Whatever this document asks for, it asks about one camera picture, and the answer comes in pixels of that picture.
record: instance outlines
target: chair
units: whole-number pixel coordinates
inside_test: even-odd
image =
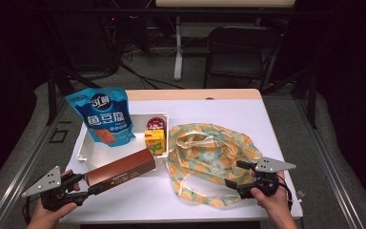
[[[272,54],[281,40],[278,31],[265,27],[223,26],[210,32],[203,88],[213,77],[260,80],[263,89]]]

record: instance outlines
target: white table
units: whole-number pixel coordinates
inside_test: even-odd
[[[204,122],[220,125],[252,138],[264,156],[284,160],[275,132],[257,90],[147,90],[127,91],[130,113],[169,113],[169,130],[178,124]],[[88,167],[76,160],[75,145],[67,169],[86,173]],[[294,218],[302,217],[288,172],[285,177],[293,193]],[[71,223],[145,223],[174,221],[261,220],[267,218],[255,199],[242,199],[227,207],[192,203],[178,197],[164,166],[90,196],[83,206],[61,219]]]

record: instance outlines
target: tray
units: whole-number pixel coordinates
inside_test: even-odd
[[[117,147],[109,147],[104,143],[94,142],[86,125],[82,123],[82,128],[74,148],[74,150],[78,151],[76,160],[80,163],[85,163],[90,171],[145,149],[144,132],[147,129],[148,121],[154,117],[162,118],[165,121],[165,130],[168,130],[169,115],[167,113],[130,114],[130,116],[133,124],[132,132],[135,134],[135,138],[132,138],[128,144]],[[165,152],[161,156],[153,156],[156,168],[162,166],[166,157],[168,157],[169,131],[166,131],[165,133]]]

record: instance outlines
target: hand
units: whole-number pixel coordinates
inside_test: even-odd
[[[284,179],[284,172],[277,172]],[[251,189],[252,195],[257,199],[257,205],[264,208],[278,229],[297,228],[288,207],[287,191],[278,186],[277,191],[271,197],[266,197],[258,188]]]
[[[63,175],[67,175],[71,173],[72,170],[66,171]],[[79,191],[79,184],[75,183],[73,185],[73,189]],[[62,206],[55,212],[49,211],[43,207],[41,203],[41,198],[37,200],[37,204],[34,209],[34,214],[32,216],[31,222],[29,223],[28,229],[31,228],[38,228],[38,229],[51,229],[56,228],[58,225],[59,220],[66,216],[67,214],[71,213],[77,207],[76,203],[68,203]]]

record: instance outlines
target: blue snack bag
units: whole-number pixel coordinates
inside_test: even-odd
[[[65,99],[83,118],[95,142],[114,147],[125,145],[135,137],[124,89],[88,88]]]

